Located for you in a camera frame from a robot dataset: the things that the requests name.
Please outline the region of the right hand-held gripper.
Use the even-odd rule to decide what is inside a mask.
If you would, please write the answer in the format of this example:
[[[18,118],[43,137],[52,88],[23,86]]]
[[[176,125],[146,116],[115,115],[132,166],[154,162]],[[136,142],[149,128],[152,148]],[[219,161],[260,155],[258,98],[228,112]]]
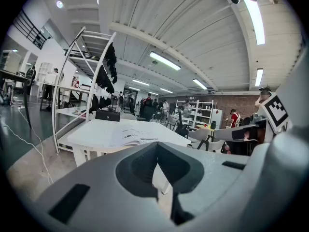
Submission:
[[[214,138],[224,141],[264,141],[292,129],[293,124],[276,93],[260,93],[255,107],[258,111],[251,115],[251,124],[216,130]]]

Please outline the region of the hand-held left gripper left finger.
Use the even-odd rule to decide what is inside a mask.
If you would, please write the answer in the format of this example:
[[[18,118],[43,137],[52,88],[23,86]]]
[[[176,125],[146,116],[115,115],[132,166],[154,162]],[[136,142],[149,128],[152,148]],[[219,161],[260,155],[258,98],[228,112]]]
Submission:
[[[127,191],[118,181],[116,168],[125,158],[150,149],[151,144],[131,147],[97,157],[77,167],[48,187],[37,201],[18,193],[31,217],[48,232],[166,232],[175,223],[158,205],[158,191],[138,186],[121,173],[140,195]]]

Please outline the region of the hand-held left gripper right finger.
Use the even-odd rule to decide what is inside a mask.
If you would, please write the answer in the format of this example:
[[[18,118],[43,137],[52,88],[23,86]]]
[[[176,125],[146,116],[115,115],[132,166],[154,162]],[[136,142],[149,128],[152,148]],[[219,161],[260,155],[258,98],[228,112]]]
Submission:
[[[161,231],[176,228],[203,214],[240,177],[252,158],[210,153],[169,143],[158,143],[158,166],[171,193],[170,214]]]

